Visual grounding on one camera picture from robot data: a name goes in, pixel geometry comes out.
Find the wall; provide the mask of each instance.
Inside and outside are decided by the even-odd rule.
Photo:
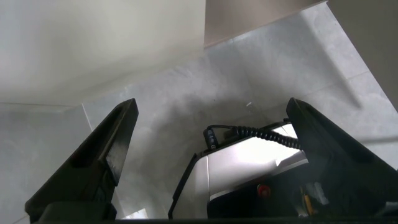
[[[395,109],[398,109],[398,1],[328,2]]]
[[[203,50],[205,0],[0,0],[0,103],[78,105]]]

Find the black device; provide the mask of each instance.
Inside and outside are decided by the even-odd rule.
[[[173,222],[379,222],[398,220],[397,209],[382,212],[386,203],[398,202],[398,173],[369,149],[353,139],[309,104],[291,98],[286,109],[298,139],[282,138],[264,129],[228,128],[229,142],[254,136],[299,147],[306,154],[307,174],[322,183],[330,200],[331,216],[294,218],[245,218],[213,220],[172,220]],[[115,221],[111,205],[118,185],[131,135],[138,117],[134,99],[127,100],[104,119],[80,147],[51,178],[26,202],[30,222],[39,223],[103,223]],[[222,150],[214,132],[204,135],[209,148],[206,153]],[[189,175],[189,166],[184,175]],[[184,184],[184,176],[177,187]],[[169,220],[124,220],[123,222],[163,223]]]

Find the machine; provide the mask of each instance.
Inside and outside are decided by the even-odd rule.
[[[169,220],[123,222],[398,220],[396,170],[309,104],[291,98],[286,112],[261,129],[206,128],[208,149],[189,163]],[[121,222],[111,198],[137,117],[134,99],[115,107],[26,203],[30,222]]]

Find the black coiled cable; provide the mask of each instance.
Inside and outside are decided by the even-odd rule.
[[[300,149],[300,143],[298,139],[283,136],[279,133],[276,133],[275,131],[267,131],[259,128],[250,128],[245,126],[233,126],[231,129],[232,132],[238,135],[240,138],[257,137],[268,141],[277,142],[286,147]]]

